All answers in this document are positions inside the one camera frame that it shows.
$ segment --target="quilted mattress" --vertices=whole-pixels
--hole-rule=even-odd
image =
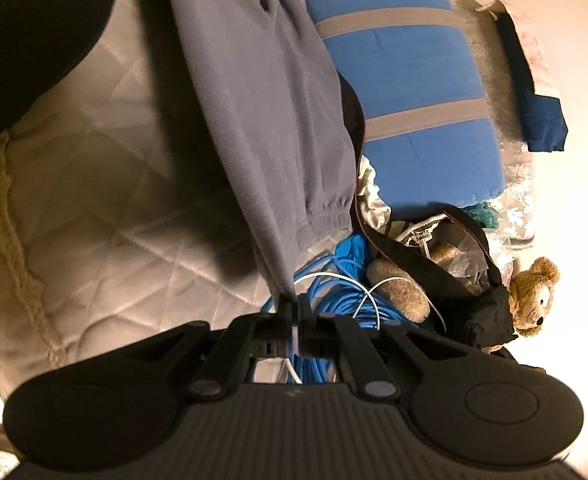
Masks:
[[[489,72],[500,58],[490,47],[475,48]],[[511,112],[491,99],[490,108],[504,162],[528,168]],[[52,367],[192,319],[223,328],[268,296],[168,0],[116,0],[87,58],[0,135],[2,397]]]

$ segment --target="gray strap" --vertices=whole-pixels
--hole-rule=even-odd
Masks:
[[[316,23],[316,30],[326,40],[340,34],[368,28],[396,25],[445,25],[462,27],[464,20],[453,10],[429,7],[394,7],[391,9],[359,10],[340,14]]]
[[[413,108],[365,120],[365,140],[386,139],[444,124],[489,117],[490,111],[484,98]]]

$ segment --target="teddy bear face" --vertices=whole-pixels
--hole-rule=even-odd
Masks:
[[[536,283],[519,291],[518,301],[512,310],[514,328],[521,335],[535,335],[542,329],[553,300],[551,283]]]

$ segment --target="navy fabric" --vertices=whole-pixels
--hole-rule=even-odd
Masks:
[[[496,20],[512,79],[518,118],[530,152],[562,152],[567,138],[567,123],[560,99],[534,94],[534,79],[526,61],[516,27],[507,12]]]
[[[449,0],[306,0],[312,20],[389,7],[451,10]],[[414,25],[359,30],[325,40],[365,118],[483,98],[480,75],[456,27]],[[504,170],[491,120],[429,128],[365,143],[392,218],[420,218],[443,203],[469,206],[498,196]]]

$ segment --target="brown teddy bear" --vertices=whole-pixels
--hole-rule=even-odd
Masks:
[[[511,279],[509,309],[518,334],[529,337],[541,331],[544,318],[552,307],[554,286],[558,280],[558,267],[544,256]]]
[[[422,323],[429,316],[429,303],[420,286],[411,276],[385,258],[374,260],[367,268],[369,283],[400,276],[403,280],[383,283],[378,287],[407,319]],[[551,260],[538,258],[530,269],[512,277],[509,289],[509,309],[518,334],[533,336],[542,329],[544,318],[554,300],[554,285],[560,280],[560,271]]]
[[[407,319],[414,323],[422,323],[429,316],[429,302],[419,284],[407,272],[385,258],[376,258],[367,267],[367,279],[372,285],[392,276],[404,279],[383,283],[376,290]]]

